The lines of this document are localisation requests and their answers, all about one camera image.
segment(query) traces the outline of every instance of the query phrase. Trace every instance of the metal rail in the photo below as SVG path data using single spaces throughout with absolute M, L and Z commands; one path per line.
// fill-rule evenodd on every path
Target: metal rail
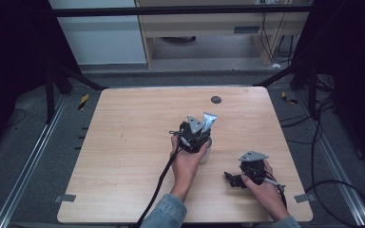
M 299 97 L 299 102 L 303 107 L 304 111 L 307 113 L 307 102 L 304 95 L 301 92 L 296 92 L 297 96 Z M 317 130 L 317 124 L 311 118 L 309 119 L 310 125 L 313 127 L 313 130 Z M 324 133 L 321 134 L 320 142 L 318 143 L 322 154 L 327 161 L 328 166 L 336 178 L 336 180 L 344 181 L 349 184 L 352 184 L 349 176 L 346 174 L 344 168 L 340 164 L 339 160 L 337 159 L 333 148 L 331 147 L 328 139 L 325 137 Z M 355 219 L 357 225 L 364 225 L 365 224 L 365 205 L 360 197 L 360 195 L 346 186 L 340 185 L 339 186 L 340 192 L 342 193 L 343 198 L 345 199 L 346 203 L 348 204 L 349 209 Z
M 17 179 L 16 183 L 14 184 L 10 195 L 8 196 L 5 204 L 0 210 L 0 228 L 5 228 L 8 226 L 11 216 L 13 215 L 14 211 L 16 210 L 17 204 L 19 203 L 20 199 L 23 196 L 23 193 L 28 186 L 29 180 L 34 173 L 35 168 L 37 167 L 38 161 L 40 160 L 48 140 L 57 124 L 59 117 L 62 114 L 64 109 L 64 104 L 67 99 L 67 95 L 61 95 L 58 105 L 56 106 L 56 113 L 53 116 L 50 123 L 47 123 L 43 129 L 43 132 L 40 135 L 36 145 L 29 156 L 26 165 L 24 166 L 22 173 L 20 174 L 19 178 Z
M 130 16 L 165 14 L 210 14 L 210 13 L 263 13 L 263 12 L 310 12 L 326 10 L 327 6 L 313 4 L 298 5 L 225 5 L 225 6 L 178 6 L 102 9 L 53 9 L 30 10 L 28 14 L 55 17 Z

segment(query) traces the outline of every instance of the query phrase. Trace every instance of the light wood surface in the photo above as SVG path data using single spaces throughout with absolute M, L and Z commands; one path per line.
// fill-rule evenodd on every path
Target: light wood surface
M 220 96 L 220 104 L 211 103 Z M 62 202 L 61 222 L 136 222 L 156 188 L 171 151 L 170 130 L 188 114 L 219 115 L 212 126 L 213 145 L 186 199 L 185 222 L 270 221 L 247 189 L 232 188 L 223 172 L 237 175 L 239 156 L 255 150 L 270 156 L 277 180 L 287 185 L 290 213 L 312 219 L 297 169 L 263 87 L 167 87 L 104 90 L 67 187 L 74 202 Z M 173 185 L 172 170 L 156 202 Z

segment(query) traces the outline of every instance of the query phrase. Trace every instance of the floor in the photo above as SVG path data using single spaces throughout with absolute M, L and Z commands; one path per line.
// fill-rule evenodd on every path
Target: floor
M 289 39 L 285 39 L 281 52 L 287 51 Z M 150 69 L 126 69 L 103 74 L 86 73 L 86 76 L 103 86 L 249 86 L 274 75 L 279 71 L 272 65 L 264 66 L 255 51 L 249 36 L 234 37 L 197 37 L 194 42 L 183 39 L 158 39 Z M 322 77 L 327 82 L 329 77 Z M 39 87 L 22 95 L 17 100 L 16 110 L 0 137 L 0 212 L 7 213 L 9 227 L 66 227 L 57 219 L 60 204 L 56 196 L 64 194 L 67 182 L 76 163 L 83 138 L 86 134 L 100 91 L 71 80 L 74 89 L 70 96 L 56 92 L 56 102 L 64 103 L 62 115 L 49 133 L 49 142 L 42 144 L 42 152 L 35 157 L 34 145 L 45 128 L 46 108 L 45 91 Z M 290 77 L 271 85 L 268 91 L 274 108 L 281 120 L 282 130 L 288 142 L 303 186 L 311 185 L 310 161 L 315 162 L 316 181 L 342 179 L 351 182 L 365 193 L 365 161 L 359 160 L 355 146 L 347 134 L 335 106 L 328 105 L 321 115 L 322 135 L 319 135 L 315 153 L 311 153 L 311 142 L 317 123 L 311 119 L 295 123 L 307 116 L 306 89 L 292 91 L 288 86 Z M 289 99 L 298 101 L 293 104 L 282 99 L 285 91 Z M 77 107 L 81 98 L 89 94 L 84 110 Z M 329 97 L 318 93 L 322 101 Z M 17 188 L 20 197 L 11 199 L 13 186 L 19 186 L 18 178 L 24 174 L 25 164 L 30 175 L 22 187 Z M 363 213 L 363 208 L 355 208 L 353 192 L 338 188 L 334 184 L 321 187 L 318 195 L 321 201 L 330 206 L 336 215 L 355 224 L 355 210 Z M 317 201 L 311 202 L 315 217 L 303 223 L 302 227 L 347 227 L 330 217 Z M 107 224 L 94 224 L 94 227 Z M 186 227 L 206 227 L 186 225 Z M 212 227 L 241 227 L 241 224 L 213 224 Z

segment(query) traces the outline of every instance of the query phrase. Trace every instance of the tape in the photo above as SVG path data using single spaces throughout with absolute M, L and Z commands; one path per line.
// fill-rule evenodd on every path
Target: tape
M 282 91 L 282 98 L 292 105 L 296 105 L 298 103 L 296 96 L 291 93 L 286 94 L 285 92 Z
M 85 108 L 88 99 L 88 94 L 83 95 L 81 102 L 79 103 L 78 110 L 83 110 Z
M 304 202 L 304 201 L 314 201 L 316 199 L 317 199 L 317 197 L 314 194 L 310 194 L 310 195 L 303 194 L 303 195 L 295 196 L 295 200 L 297 203 Z
M 54 202 L 62 202 L 62 201 L 70 201 L 70 202 L 74 202 L 76 199 L 75 195 L 68 195 L 68 194 L 64 194 L 62 196 L 56 196 Z

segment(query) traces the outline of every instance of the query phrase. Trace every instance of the human hand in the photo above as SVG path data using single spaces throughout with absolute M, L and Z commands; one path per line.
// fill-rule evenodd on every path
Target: human hand
M 172 151 L 170 156 L 176 151 L 178 146 L 178 136 L 171 137 Z M 201 158 L 205 155 L 208 148 L 206 142 L 198 153 L 191 154 L 184 150 L 177 154 L 176 160 L 173 162 L 174 186 L 171 189 L 171 194 L 178 197 L 181 201 L 185 201 L 188 191 L 191 188 L 192 181 L 197 174 L 198 165 Z
M 263 163 L 265 165 L 266 171 L 272 175 L 271 165 L 269 165 L 267 160 L 264 160 Z M 269 213 L 269 216 L 274 221 L 279 221 L 290 216 L 280 198 L 276 186 L 268 182 L 263 182 L 261 185 L 256 185 L 250 178 L 245 175 L 241 175 L 241 178 L 247 188 L 250 189 L 254 197 Z

